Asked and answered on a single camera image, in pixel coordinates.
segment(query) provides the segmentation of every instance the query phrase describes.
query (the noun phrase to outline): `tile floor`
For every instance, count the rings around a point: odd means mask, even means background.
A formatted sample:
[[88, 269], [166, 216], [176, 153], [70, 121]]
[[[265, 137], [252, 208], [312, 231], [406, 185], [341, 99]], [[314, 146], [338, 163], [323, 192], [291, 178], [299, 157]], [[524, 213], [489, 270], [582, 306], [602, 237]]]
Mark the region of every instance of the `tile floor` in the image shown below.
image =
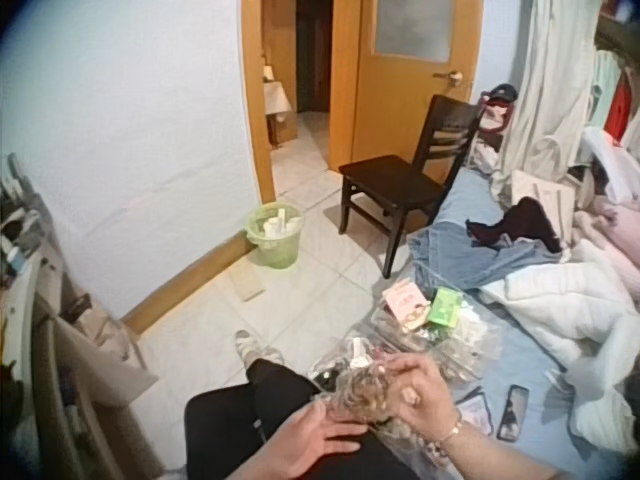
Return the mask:
[[[245, 382], [233, 334], [244, 328], [263, 345], [283, 353], [287, 366], [304, 374], [349, 327], [369, 316], [376, 298], [393, 279], [380, 274], [386, 237], [352, 213], [338, 235], [340, 175], [327, 170], [326, 114], [302, 114], [299, 138], [272, 153], [279, 198], [305, 210], [298, 261], [286, 270], [250, 263], [264, 293], [242, 302], [228, 271], [204, 285], [141, 338], [149, 368], [160, 381], [131, 410], [167, 470], [185, 463], [182, 415], [193, 396]], [[368, 199], [358, 202], [381, 211]], [[398, 250], [395, 273], [408, 262], [406, 244]]]

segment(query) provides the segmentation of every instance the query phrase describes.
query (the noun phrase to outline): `mobile phone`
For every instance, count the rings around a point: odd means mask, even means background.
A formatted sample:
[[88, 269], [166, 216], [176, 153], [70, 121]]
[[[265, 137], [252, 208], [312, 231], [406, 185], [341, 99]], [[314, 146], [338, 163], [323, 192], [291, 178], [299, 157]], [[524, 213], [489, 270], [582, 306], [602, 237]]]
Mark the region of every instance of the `mobile phone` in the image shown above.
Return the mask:
[[522, 424], [527, 413], [529, 390], [519, 385], [511, 385], [507, 404], [504, 407], [502, 421], [498, 427], [498, 440], [515, 442], [522, 431]]

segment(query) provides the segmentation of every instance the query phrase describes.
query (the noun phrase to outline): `chair backrest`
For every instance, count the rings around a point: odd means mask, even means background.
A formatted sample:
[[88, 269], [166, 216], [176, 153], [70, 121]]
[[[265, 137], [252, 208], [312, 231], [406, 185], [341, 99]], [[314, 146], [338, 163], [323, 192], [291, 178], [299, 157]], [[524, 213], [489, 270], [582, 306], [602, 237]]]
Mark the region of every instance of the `chair backrest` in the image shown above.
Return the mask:
[[422, 172], [428, 160], [453, 158], [444, 181], [448, 190], [464, 163], [480, 126], [484, 107], [434, 95], [411, 165]]

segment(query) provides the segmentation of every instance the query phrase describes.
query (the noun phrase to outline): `frosted glass window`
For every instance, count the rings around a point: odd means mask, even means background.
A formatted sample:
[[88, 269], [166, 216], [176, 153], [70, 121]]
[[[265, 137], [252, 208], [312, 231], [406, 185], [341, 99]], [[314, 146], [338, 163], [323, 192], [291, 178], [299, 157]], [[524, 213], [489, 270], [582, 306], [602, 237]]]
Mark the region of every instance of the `frosted glass window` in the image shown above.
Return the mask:
[[447, 63], [453, 0], [378, 0], [375, 51]]

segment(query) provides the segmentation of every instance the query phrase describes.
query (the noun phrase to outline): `person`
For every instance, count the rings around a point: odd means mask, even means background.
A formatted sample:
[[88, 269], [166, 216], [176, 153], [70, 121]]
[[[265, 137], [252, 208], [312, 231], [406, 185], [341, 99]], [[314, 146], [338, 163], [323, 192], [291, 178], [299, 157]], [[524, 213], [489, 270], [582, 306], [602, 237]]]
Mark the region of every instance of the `person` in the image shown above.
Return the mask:
[[[325, 403], [313, 399], [318, 389], [284, 367], [277, 350], [261, 351], [246, 331], [236, 334], [236, 345], [249, 383], [199, 395], [187, 405], [190, 479], [418, 478], [366, 426], [332, 418]], [[388, 392], [394, 415], [425, 440], [441, 442], [464, 478], [561, 478], [558, 470], [461, 422], [439, 368], [427, 354], [396, 354], [385, 362], [394, 374]], [[417, 402], [406, 402], [407, 388], [417, 393]]]

